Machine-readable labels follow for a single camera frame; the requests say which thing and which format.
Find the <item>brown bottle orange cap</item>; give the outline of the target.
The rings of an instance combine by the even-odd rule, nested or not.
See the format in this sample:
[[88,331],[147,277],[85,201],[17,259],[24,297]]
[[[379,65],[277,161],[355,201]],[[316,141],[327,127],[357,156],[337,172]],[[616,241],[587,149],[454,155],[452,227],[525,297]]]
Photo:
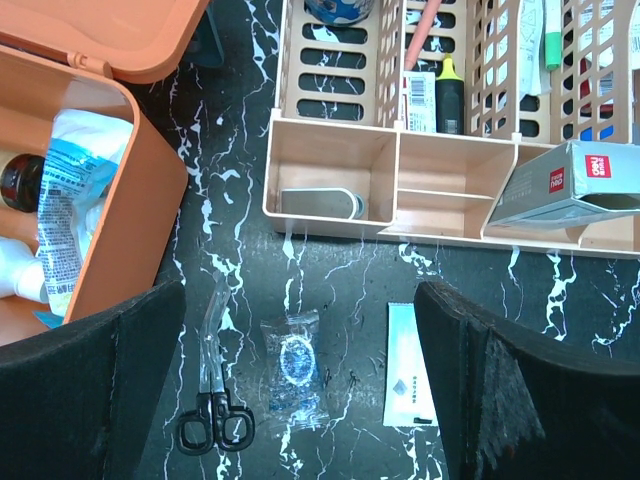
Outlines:
[[1,207],[23,213],[38,210],[45,158],[1,151]]

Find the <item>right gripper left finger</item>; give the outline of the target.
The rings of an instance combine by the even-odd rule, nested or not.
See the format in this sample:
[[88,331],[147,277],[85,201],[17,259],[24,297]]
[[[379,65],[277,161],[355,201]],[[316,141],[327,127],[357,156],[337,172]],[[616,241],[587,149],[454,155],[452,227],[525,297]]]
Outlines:
[[2,347],[2,478],[133,478],[185,311],[172,281]]

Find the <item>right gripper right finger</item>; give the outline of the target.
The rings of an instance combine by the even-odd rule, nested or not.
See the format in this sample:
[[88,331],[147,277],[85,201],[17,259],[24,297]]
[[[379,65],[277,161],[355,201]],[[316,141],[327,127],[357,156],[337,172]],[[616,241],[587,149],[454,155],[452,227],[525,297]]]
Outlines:
[[639,367],[419,284],[414,310],[453,479],[635,479]]

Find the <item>white gauze pad pack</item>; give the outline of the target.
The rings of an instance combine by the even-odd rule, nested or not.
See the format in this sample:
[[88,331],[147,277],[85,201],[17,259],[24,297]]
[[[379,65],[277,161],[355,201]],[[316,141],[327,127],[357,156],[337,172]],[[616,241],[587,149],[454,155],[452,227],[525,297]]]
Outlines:
[[41,213],[52,213],[79,258],[89,246],[108,191],[123,160],[133,125],[86,110],[63,109],[53,121],[45,156]]

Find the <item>white medicine bottle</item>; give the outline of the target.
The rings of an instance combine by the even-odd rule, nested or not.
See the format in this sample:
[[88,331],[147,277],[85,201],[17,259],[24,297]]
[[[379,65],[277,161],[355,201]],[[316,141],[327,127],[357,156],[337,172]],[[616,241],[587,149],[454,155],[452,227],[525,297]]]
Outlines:
[[46,304],[45,276],[41,261],[28,245],[1,238],[1,297],[18,296]]

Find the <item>light blue long packet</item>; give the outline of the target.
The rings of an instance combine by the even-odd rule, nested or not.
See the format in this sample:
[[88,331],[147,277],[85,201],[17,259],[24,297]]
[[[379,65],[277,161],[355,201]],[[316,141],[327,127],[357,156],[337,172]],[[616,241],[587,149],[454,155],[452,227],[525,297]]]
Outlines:
[[63,323],[102,215],[123,151],[96,153],[62,139],[47,151],[37,211],[39,248],[50,312],[38,318]]

